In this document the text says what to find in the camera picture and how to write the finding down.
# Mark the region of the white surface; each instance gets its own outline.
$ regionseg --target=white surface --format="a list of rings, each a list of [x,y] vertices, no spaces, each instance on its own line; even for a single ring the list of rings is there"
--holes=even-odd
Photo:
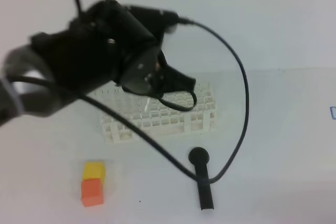
[[[189,168],[190,149],[205,147],[213,176],[239,137],[243,87],[237,73],[203,77],[218,80],[222,131],[159,142]],[[212,186],[215,210],[200,211],[196,184],[147,144],[106,146],[98,112],[77,102],[51,118],[25,116],[1,128],[2,222],[334,223],[336,69],[254,71],[248,79],[250,124],[232,166]],[[88,159],[107,165],[100,207],[84,208],[79,199]]]
[[[86,6],[95,0],[84,0]],[[214,28],[247,69],[336,67],[335,0],[118,0],[168,8]],[[64,29],[73,0],[0,0],[0,59],[38,31]],[[196,28],[180,27],[164,45],[169,63],[187,72],[232,69],[223,46]]]

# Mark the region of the white table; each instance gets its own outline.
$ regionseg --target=white table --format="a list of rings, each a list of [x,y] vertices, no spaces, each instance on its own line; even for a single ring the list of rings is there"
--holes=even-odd
[[[240,135],[240,74],[205,74],[216,94],[216,132],[158,141],[190,169],[194,146],[209,175]],[[0,129],[1,223],[335,223],[336,70],[248,72],[250,123],[226,175],[212,186],[215,210],[199,208],[196,184],[145,142],[106,145],[96,109],[76,102],[47,119],[24,116]],[[80,201],[82,166],[104,160],[104,205]]]

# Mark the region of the cube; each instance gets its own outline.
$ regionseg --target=cube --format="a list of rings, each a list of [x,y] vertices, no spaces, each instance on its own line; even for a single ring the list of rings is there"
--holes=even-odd
[[[82,180],[98,178],[104,185],[105,166],[103,162],[86,162],[82,175]]]
[[[103,190],[99,178],[83,180],[81,183],[82,203],[85,207],[103,204]]]

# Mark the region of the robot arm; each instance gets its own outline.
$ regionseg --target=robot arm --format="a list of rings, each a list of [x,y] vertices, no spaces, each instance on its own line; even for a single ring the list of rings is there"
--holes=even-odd
[[[76,99],[34,84],[11,83],[11,76],[37,77],[81,93],[109,81],[126,92],[158,99],[167,92],[193,93],[195,79],[171,68],[161,51],[164,33],[178,22],[174,12],[105,0],[81,13],[65,31],[32,36],[4,62],[0,125],[21,114],[49,116]]]

